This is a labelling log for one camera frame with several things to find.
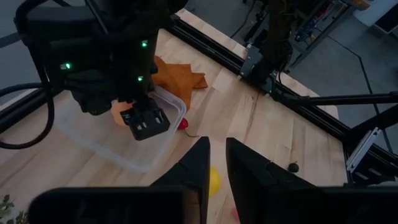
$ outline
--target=wooden table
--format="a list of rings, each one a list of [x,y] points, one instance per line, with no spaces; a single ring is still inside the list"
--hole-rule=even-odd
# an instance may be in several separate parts
[[[188,11],[183,20],[245,57],[245,49]],[[236,223],[231,215],[233,196],[228,183],[225,139],[234,137],[273,160],[281,167],[291,162],[300,166],[298,176],[315,185],[346,182],[341,143],[269,96],[239,81],[221,65],[168,32],[159,34],[156,54],[168,63],[190,63],[195,72],[205,72],[209,88],[195,91],[186,118],[192,134],[209,136],[211,165],[220,172],[223,185],[209,200],[208,223]],[[316,95],[286,74],[282,81],[301,95]],[[67,94],[55,98],[56,114],[63,109]],[[334,106],[323,107],[337,117]],[[1,134],[10,143],[36,137],[47,120],[43,106]],[[133,173],[83,149],[57,128],[41,143],[22,151],[0,149],[0,195],[11,194],[18,209],[26,209],[39,193],[63,186],[145,186],[175,164],[198,138],[175,134],[170,149],[151,172]]]

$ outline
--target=orange towel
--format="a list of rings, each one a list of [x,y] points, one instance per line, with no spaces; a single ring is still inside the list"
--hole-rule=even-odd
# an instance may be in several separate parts
[[[155,85],[171,92],[171,94],[182,99],[189,110],[191,106],[192,90],[198,88],[207,88],[204,73],[195,73],[191,71],[190,64],[167,64],[160,57],[155,57],[155,63],[158,73],[152,75]],[[120,112],[127,110],[131,104],[114,103],[112,105],[112,115],[115,122],[125,126]]]

